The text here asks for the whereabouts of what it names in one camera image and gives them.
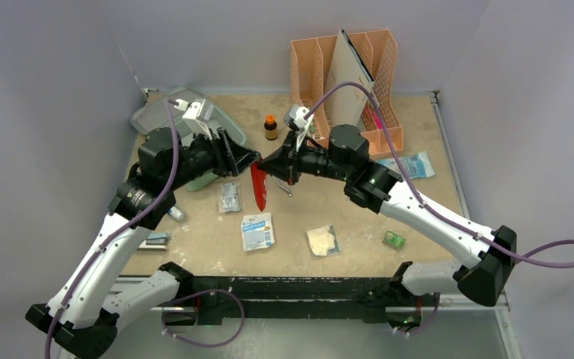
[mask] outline green box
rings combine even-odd
[[[393,247],[394,249],[400,250],[404,247],[404,243],[406,243],[406,239],[404,237],[399,236],[397,233],[393,233],[389,230],[386,231],[384,235],[384,239],[382,241],[385,245]]]

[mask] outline white wall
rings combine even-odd
[[[0,1],[0,358],[41,357],[25,312],[93,241],[140,100],[95,1]]]
[[[574,238],[574,1],[492,1],[440,104],[474,219],[519,252]],[[507,293],[525,358],[574,358],[574,269],[520,264]]]
[[[441,88],[489,0],[104,0],[143,86],[288,90],[289,41],[390,28],[394,90]]]

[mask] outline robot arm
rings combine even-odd
[[[178,108],[186,110],[187,104],[178,103]],[[26,313],[25,318],[30,323],[47,333],[60,310],[52,336],[56,343],[74,355],[99,357],[112,344],[117,332],[134,318],[186,294],[180,292],[180,288],[188,287],[185,284],[191,278],[187,272],[164,265],[138,286],[108,297],[109,289],[131,255],[175,204],[175,189],[208,172],[221,177],[238,176],[259,158],[259,153],[238,145],[222,129],[213,133],[207,127],[211,107],[209,102],[199,100],[185,112],[184,119],[196,129],[195,137],[189,147],[178,142],[177,170],[163,200],[101,250],[102,243],[112,233],[126,226],[155,201],[170,176],[173,158],[170,130],[161,128],[148,134],[138,150],[139,162],[132,166],[128,179],[118,187],[96,240],[72,277],[48,303],[32,305]],[[70,289],[71,301],[63,306],[63,299]]]
[[[307,141],[312,146],[300,145],[303,121],[298,117],[306,112],[306,108],[295,105],[286,115],[290,133],[278,150],[259,161],[258,169],[289,185],[297,183],[301,174],[341,180],[346,183],[344,193],[356,205],[401,221],[444,247],[455,261],[403,263],[397,271],[395,278],[413,295],[459,290],[476,303],[495,305],[515,262],[477,237],[485,236],[515,251],[515,232],[505,226],[492,230],[471,222],[424,195],[424,203],[418,202],[399,174],[370,160],[368,141],[355,126],[333,127],[328,149],[311,138]],[[477,236],[445,224],[430,214],[425,204],[447,219],[473,229]]]

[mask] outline table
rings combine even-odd
[[[278,148],[288,132],[279,122],[278,140],[268,141],[263,129],[267,114],[283,118],[291,108],[286,94],[215,95],[209,99],[245,131],[246,146],[263,156]],[[460,201],[430,98],[394,96],[392,104],[404,127],[402,155],[425,150],[436,172],[434,177],[416,179],[417,188],[460,214]],[[144,137],[139,135],[130,163],[137,161],[136,151],[143,142]],[[240,184],[243,210],[219,215],[218,183],[233,180]],[[219,179],[199,191],[181,188],[175,191],[175,196],[187,219],[178,223],[166,216],[156,230],[171,235],[169,250],[137,251],[122,274],[150,275],[162,263],[173,261],[195,275],[389,277],[400,263],[408,260],[429,263],[451,259],[448,252],[405,224],[352,204],[343,194],[343,186],[342,182],[303,175],[291,187],[294,196],[290,198],[269,179],[265,211],[272,214],[276,243],[251,252],[243,251],[241,239],[243,216],[259,213],[249,171],[235,179]],[[334,226],[340,253],[315,258],[306,243],[305,232],[328,224]],[[387,230],[406,239],[401,251],[382,243]]]

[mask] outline book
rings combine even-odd
[[[333,50],[324,92],[328,92],[333,86],[346,81],[357,82],[368,91],[372,90],[375,83],[346,31],[340,30],[336,48]],[[344,124],[357,126],[367,100],[368,98],[360,89],[344,86],[329,96],[324,107],[334,126]]]

